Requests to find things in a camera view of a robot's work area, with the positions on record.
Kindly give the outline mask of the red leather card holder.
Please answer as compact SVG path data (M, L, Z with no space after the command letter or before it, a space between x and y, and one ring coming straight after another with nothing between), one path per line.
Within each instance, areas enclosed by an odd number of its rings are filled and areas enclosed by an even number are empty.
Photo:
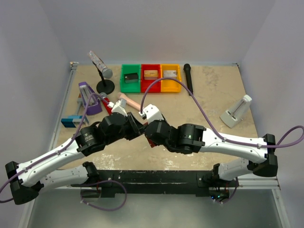
M147 141L148 141L148 143L149 143L149 145L150 145L151 148L154 148L154 147L158 146L158 144L154 141L153 137L148 137L147 136L146 139L147 139Z

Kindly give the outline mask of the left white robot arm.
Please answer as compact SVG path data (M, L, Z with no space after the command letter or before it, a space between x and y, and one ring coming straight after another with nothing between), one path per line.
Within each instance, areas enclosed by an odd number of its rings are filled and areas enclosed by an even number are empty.
M92 123L76 132L61 146L25 163L15 161L5 165L7 185L16 205L35 199L45 187L44 177L58 168L78 159L102 151L120 140L132 140L144 133L145 126L132 113L112 113L101 121Z

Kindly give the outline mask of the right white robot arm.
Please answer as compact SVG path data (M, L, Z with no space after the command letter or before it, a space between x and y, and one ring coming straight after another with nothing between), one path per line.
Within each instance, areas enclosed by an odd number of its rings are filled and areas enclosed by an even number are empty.
M235 156L234 161L214 165L212 178L216 180L231 181L250 173L260 177L277 175L275 137L270 134L263 138L217 136L211 129L200 125L187 123L174 128L165 120L151 122L144 134L152 146L163 145L170 152L215 152Z

